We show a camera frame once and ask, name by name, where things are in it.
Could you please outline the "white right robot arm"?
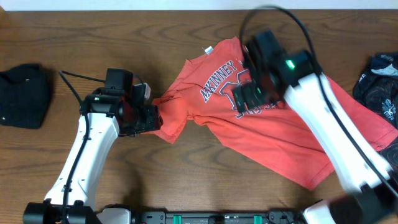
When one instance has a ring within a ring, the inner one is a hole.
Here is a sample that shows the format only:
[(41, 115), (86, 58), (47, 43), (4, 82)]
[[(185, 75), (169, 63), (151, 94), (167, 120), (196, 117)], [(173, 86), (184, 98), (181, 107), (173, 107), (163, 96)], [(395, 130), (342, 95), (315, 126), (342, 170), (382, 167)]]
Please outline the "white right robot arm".
[(251, 81), (233, 90), (239, 112), (282, 100), (311, 130), (345, 195), (302, 211), (307, 223), (377, 223), (397, 210), (397, 172), (337, 100), (313, 49), (288, 54), (271, 31), (239, 45)]

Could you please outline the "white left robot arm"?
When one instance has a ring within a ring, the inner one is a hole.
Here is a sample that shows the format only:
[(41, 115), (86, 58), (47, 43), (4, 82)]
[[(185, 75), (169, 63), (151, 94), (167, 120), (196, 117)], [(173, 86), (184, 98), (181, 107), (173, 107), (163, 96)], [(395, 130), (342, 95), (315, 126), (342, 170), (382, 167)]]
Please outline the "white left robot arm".
[(30, 202), (24, 223), (138, 223), (139, 216), (125, 205), (95, 211), (98, 181), (106, 158), (120, 136), (158, 130), (162, 119), (150, 94), (92, 93), (81, 104), (78, 132), (66, 163), (41, 203)]

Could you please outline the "red orange t-shirt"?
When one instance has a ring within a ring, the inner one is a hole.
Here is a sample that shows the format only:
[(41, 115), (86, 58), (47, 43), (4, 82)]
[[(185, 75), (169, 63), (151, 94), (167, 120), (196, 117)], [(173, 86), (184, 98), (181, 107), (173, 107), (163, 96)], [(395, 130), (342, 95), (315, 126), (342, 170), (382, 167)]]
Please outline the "red orange t-shirt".
[(237, 38), (187, 60), (176, 80), (153, 100), (162, 117), (158, 137), (174, 143), (187, 121), (207, 126), (222, 145), (312, 190), (334, 170), (301, 118), (288, 106), (268, 104), (239, 113), (232, 90), (250, 79)]

